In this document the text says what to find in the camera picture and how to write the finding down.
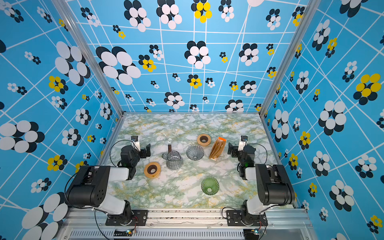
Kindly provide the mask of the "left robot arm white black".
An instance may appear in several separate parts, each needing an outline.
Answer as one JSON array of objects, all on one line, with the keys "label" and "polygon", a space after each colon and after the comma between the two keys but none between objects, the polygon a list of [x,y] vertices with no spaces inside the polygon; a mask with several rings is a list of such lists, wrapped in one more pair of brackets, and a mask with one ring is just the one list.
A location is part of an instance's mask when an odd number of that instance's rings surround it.
[{"label": "left robot arm white black", "polygon": [[65,187],[66,202],[73,208],[93,208],[107,215],[107,226],[145,226],[147,210],[132,210],[127,200],[108,193],[110,182],[132,180],[140,159],[151,156],[151,145],[138,150],[135,144],[121,149],[121,161],[117,167],[82,166],[74,174],[74,180]]}]

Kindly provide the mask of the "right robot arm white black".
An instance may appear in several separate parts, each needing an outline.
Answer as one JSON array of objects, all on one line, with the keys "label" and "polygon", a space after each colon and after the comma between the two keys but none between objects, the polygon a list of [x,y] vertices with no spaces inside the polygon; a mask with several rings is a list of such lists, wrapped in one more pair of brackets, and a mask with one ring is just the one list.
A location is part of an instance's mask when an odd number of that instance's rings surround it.
[{"label": "right robot arm white black", "polygon": [[284,166],[256,164],[255,153],[253,144],[229,144],[228,154],[239,162],[239,176],[245,181],[255,182],[258,193],[245,200],[239,210],[227,211],[229,226],[266,227],[267,210],[291,205],[295,201],[295,192]]}]

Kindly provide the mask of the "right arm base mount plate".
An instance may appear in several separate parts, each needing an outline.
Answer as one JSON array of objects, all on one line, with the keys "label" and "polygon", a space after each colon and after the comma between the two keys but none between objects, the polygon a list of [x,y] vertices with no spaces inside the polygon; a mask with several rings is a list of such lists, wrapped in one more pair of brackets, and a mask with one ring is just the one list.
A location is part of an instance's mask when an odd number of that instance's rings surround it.
[{"label": "right arm base mount plate", "polygon": [[251,215],[241,210],[226,210],[225,218],[229,227],[266,227],[268,220],[265,214]]}]

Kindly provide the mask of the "grey ribbed glass carafe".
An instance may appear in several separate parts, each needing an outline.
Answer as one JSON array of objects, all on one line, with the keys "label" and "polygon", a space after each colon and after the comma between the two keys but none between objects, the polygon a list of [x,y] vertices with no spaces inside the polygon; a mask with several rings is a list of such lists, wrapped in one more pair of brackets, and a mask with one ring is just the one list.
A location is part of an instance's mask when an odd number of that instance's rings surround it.
[{"label": "grey ribbed glass carafe", "polygon": [[162,158],[166,160],[167,168],[173,171],[180,169],[184,163],[183,158],[178,151],[163,153]]}]

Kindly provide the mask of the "green glass dripper cone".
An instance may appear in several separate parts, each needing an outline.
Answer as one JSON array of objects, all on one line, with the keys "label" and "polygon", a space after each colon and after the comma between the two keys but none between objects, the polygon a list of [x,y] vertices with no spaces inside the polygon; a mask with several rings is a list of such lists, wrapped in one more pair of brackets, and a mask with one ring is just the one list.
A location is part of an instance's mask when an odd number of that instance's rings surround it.
[{"label": "green glass dripper cone", "polygon": [[213,177],[207,177],[201,182],[201,189],[204,194],[213,196],[220,190],[220,184],[217,179]]}]

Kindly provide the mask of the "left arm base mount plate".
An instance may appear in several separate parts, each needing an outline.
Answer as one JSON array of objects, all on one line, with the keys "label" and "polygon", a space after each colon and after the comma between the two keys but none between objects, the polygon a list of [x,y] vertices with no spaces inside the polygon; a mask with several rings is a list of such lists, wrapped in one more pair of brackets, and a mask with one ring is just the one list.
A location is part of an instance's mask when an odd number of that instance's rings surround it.
[{"label": "left arm base mount plate", "polygon": [[108,215],[106,226],[145,226],[148,219],[148,210],[131,210],[121,215]]}]

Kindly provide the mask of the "wooden ring dripper holder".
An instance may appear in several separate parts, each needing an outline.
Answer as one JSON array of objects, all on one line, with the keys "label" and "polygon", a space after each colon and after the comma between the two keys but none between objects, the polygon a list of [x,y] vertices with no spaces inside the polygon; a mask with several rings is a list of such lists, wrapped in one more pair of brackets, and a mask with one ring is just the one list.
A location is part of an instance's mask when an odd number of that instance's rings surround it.
[{"label": "wooden ring dripper holder", "polygon": [[150,162],[145,166],[144,174],[149,179],[157,178],[161,173],[161,166],[158,162]]}]

